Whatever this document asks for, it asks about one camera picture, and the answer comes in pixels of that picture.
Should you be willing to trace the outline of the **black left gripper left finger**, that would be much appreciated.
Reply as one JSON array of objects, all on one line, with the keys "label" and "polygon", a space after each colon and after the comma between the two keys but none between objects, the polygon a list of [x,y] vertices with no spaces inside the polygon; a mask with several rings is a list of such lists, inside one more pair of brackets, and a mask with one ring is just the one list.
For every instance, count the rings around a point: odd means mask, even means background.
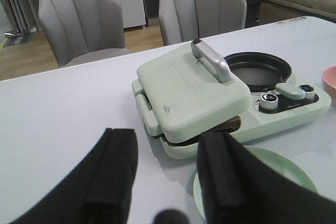
[{"label": "black left gripper left finger", "polygon": [[133,129],[1,142],[1,223],[126,223],[138,164]]}]

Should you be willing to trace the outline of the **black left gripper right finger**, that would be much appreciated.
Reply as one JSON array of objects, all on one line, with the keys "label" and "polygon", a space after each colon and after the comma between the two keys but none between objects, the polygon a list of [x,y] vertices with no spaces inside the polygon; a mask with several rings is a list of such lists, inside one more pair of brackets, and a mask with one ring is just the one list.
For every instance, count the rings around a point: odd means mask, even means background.
[{"label": "black left gripper right finger", "polygon": [[231,135],[198,137],[207,223],[335,223],[335,202],[282,176]]}]

